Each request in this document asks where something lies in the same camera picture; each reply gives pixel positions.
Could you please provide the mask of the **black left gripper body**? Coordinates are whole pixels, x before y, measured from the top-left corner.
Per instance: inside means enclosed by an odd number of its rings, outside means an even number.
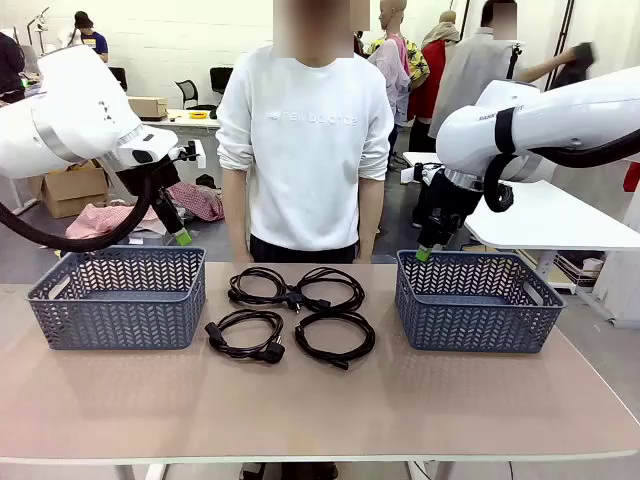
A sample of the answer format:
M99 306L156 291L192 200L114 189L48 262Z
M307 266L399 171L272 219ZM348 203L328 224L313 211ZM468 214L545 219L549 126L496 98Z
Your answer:
M168 156L157 162L118 171L116 175L131 195L139 197L149 191L148 198L151 199L161 189L169 188L180 181L177 168Z

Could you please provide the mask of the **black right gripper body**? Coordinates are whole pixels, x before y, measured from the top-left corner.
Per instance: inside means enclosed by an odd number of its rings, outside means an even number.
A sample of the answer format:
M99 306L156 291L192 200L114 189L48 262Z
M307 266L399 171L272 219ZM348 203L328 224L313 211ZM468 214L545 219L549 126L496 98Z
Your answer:
M454 235L482 199L482 189L463 188L438 170L426 188L421 205L422 235Z

